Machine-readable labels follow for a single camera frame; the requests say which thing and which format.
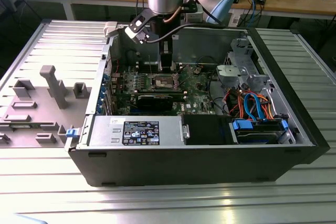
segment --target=label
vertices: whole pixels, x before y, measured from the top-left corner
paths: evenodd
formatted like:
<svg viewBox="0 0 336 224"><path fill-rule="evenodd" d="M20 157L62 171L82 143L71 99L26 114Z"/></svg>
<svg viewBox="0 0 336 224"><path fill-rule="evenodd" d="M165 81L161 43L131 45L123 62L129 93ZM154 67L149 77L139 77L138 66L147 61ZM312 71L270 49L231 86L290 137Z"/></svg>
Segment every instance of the label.
<svg viewBox="0 0 336 224"><path fill-rule="evenodd" d="M124 124L125 118L111 118L110 124Z"/></svg>
<svg viewBox="0 0 336 224"><path fill-rule="evenodd" d="M11 128L14 128L14 129L21 129L21 128L29 129L30 125L11 125Z"/></svg>
<svg viewBox="0 0 336 224"><path fill-rule="evenodd" d="M123 145L159 145L159 122L124 122Z"/></svg>

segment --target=metal table surface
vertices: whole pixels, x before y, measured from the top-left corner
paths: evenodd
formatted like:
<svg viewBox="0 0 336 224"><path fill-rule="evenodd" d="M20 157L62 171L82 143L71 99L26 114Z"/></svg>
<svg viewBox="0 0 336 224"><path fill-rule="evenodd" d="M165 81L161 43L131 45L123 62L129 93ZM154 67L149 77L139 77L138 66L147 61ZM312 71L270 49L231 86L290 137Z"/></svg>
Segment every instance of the metal table surface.
<svg viewBox="0 0 336 224"><path fill-rule="evenodd" d="M77 40L79 45L84 45L86 40L87 47L100 45L101 48L94 47L97 51L102 49L104 38L100 31L104 23L57 23L53 22L54 27L39 27L9 70L14 71L12 76L21 71L15 69L20 58L28 59L36 54L34 50L42 46L38 43L41 39L51 42L50 48L55 48L53 42L66 45ZM79 38L70 41L69 31L77 33ZM0 148L2 212L16 212L52 224L335 223L336 88L333 80L327 77L320 59L307 53L309 46L300 36L287 30L258 31L331 146L313 164L296 166L271 183L95 188L86 183L63 148ZM65 63L60 60L66 57L45 54L31 58L48 59L50 63L58 61L60 67ZM94 70L95 56L86 60L92 61L86 67ZM87 78L82 80L89 85L90 78ZM0 82L1 111L6 107L6 96L10 95L4 87L7 79L5 76Z"/></svg>

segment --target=metal bracket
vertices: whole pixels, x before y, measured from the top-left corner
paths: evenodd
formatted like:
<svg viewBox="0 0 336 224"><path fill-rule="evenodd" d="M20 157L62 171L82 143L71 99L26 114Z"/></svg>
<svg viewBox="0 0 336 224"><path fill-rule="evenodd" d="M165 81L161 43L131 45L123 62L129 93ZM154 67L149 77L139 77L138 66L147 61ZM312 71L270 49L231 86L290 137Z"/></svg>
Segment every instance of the metal bracket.
<svg viewBox="0 0 336 224"><path fill-rule="evenodd" d="M186 124L182 126L182 133L184 139L190 138L189 125Z"/></svg>

